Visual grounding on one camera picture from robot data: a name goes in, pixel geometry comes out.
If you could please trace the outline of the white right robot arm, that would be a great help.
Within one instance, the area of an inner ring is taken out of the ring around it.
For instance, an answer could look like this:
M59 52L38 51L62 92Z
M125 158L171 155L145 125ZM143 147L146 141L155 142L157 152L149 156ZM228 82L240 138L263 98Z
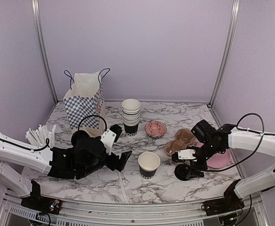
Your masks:
M201 120L191 132L202 146L190 146L173 155L176 160L181 161L174 170L175 176L181 181L202 178L204 173L209 172L208 160L227 149L249 152L249 155L239 163L245 163L257 154L275 160L275 133L265 132L264 129L251 130L235 124L224 124L215 129L206 120ZM247 178L234 181L224 192L220 207L224 211L229 211L237 205L238 200L273 187L275 187L275 163Z

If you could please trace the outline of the black plastic cup lid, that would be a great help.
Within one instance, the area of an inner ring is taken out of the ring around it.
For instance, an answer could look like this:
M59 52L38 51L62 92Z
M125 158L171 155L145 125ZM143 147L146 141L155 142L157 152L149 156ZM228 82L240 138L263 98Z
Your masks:
M191 169L185 164L177 165L174 174L181 181L188 181L193 177Z

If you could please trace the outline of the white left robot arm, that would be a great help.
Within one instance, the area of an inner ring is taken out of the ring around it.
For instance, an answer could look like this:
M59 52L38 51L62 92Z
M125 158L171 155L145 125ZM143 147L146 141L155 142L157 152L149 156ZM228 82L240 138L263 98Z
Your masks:
M11 162L37 170L49 177L80 180L102 167L121 172L131 152L121 155L112 152L112 146L117 142L122 129L113 125L106 129L101 136L90 137L84 130L77 130L71 137L71 148L62 149L33 146L11 139L0 132L0 179L18 196L27 197L27 201L35 209L41 210L46 206L46 199L40 195L40 186L23 178L5 162Z

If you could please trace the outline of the black paper coffee cup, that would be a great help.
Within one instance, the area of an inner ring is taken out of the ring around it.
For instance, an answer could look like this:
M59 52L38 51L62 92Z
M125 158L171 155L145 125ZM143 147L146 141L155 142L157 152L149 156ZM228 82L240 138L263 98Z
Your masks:
M161 160L159 156L153 152L143 152L138 157L140 175L144 179L151 179L154 177Z

